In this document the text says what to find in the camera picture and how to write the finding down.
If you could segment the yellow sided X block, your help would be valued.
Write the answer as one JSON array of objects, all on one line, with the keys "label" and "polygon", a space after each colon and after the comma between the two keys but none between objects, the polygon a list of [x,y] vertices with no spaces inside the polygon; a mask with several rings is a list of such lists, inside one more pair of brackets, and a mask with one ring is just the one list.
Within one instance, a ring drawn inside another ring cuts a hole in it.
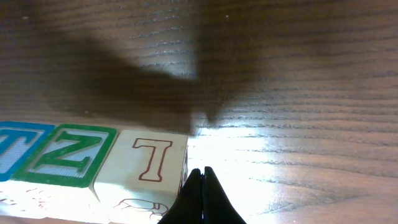
[{"label": "yellow sided X block", "polygon": [[42,218],[38,188],[14,173],[54,130],[53,124],[1,122],[1,215]]}]

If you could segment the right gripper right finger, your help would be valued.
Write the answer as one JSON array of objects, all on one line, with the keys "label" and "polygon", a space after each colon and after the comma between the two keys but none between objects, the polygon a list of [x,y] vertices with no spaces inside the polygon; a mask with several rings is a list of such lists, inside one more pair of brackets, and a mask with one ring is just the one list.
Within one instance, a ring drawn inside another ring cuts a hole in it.
[{"label": "right gripper right finger", "polygon": [[214,170],[206,166],[202,175],[204,224],[246,224],[234,209]]}]

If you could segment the white block red sides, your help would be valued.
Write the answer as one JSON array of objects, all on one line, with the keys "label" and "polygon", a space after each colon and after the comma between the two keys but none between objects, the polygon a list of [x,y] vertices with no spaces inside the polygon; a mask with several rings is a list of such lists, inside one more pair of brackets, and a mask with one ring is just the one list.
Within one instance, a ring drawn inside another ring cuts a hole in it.
[{"label": "white block red sides", "polygon": [[187,176],[188,137],[123,130],[94,190],[114,223],[158,223],[174,204]]}]

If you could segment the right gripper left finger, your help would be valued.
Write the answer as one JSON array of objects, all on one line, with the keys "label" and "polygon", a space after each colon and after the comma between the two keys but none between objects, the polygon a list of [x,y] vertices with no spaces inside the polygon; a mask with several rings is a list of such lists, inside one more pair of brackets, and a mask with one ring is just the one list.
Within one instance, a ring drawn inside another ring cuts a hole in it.
[{"label": "right gripper left finger", "polygon": [[201,172],[193,169],[159,224],[201,224]]}]

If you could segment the green sided picture block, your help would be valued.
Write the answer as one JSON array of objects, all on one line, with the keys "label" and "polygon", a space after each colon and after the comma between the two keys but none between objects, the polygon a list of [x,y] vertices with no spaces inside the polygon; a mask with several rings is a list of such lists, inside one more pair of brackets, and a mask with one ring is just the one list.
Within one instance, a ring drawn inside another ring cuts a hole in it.
[{"label": "green sided picture block", "polygon": [[118,132],[114,128],[61,124],[12,176],[26,210],[88,223],[109,223],[93,189]]}]

